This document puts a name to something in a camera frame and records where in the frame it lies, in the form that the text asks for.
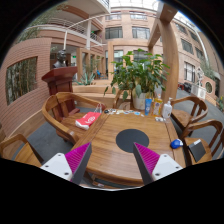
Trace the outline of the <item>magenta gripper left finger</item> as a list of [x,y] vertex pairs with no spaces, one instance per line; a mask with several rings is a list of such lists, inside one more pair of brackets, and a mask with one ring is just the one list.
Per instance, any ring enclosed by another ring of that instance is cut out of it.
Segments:
[[86,143],[66,154],[57,153],[41,169],[79,185],[91,153],[92,145]]

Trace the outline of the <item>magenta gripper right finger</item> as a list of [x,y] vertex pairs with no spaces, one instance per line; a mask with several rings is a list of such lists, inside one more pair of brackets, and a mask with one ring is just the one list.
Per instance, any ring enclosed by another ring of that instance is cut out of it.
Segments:
[[157,154],[151,149],[134,142],[133,153],[145,185],[182,169],[168,154]]

